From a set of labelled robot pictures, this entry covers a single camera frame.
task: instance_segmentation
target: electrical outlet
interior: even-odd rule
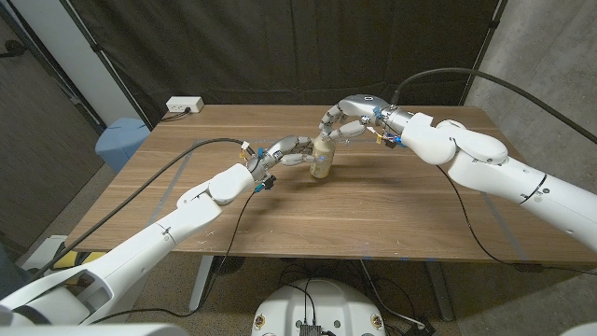
[[[203,108],[203,99],[201,97],[170,97],[166,103],[168,111],[173,113],[185,112],[190,108],[191,113],[199,113]]]

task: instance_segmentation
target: robotic arm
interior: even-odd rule
[[[335,121],[360,120],[334,131]],[[453,159],[449,176],[465,187],[515,202],[597,252],[597,195],[547,175],[507,155],[507,148],[489,135],[467,130],[460,122],[412,114],[383,99],[357,94],[341,100],[322,118],[322,138],[357,136],[368,125],[384,128],[386,145],[402,143],[430,164]],[[350,132],[343,128],[351,126]]]
[[[241,192],[270,189],[278,162],[294,165],[316,161],[310,156],[312,139],[287,136],[266,151],[261,148],[247,166],[239,163],[190,189],[177,209],[149,225],[103,257],[45,276],[0,301],[0,322],[10,326],[87,325],[111,314],[124,293],[176,245],[209,225],[221,206]]]

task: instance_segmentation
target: gray wall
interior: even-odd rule
[[[597,1],[510,0],[480,67],[597,134]],[[477,78],[483,108],[522,156],[597,193],[597,146],[516,93]]]

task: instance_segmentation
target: wooden table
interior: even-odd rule
[[[207,105],[200,114],[160,124],[67,239],[72,242],[197,140],[232,137],[267,148],[284,136],[315,137],[329,106]],[[407,106],[411,112],[461,121],[521,155],[475,107]],[[84,241],[79,250],[110,250],[175,208],[186,190],[240,162],[240,146],[211,144],[180,161]],[[407,148],[377,145],[373,134],[339,143],[329,177],[309,165],[275,166],[270,191],[249,203],[233,256],[487,261],[466,226],[448,180]],[[483,245],[504,260],[593,263],[597,255],[516,204],[459,187]],[[249,193],[175,250],[223,255]]]

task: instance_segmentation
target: dark curtain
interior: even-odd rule
[[[472,67],[497,0],[71,0],[154,125],[173,95],[332,105],[440,66]],[[466,76],[421,79],[404,105],[457,105]]]

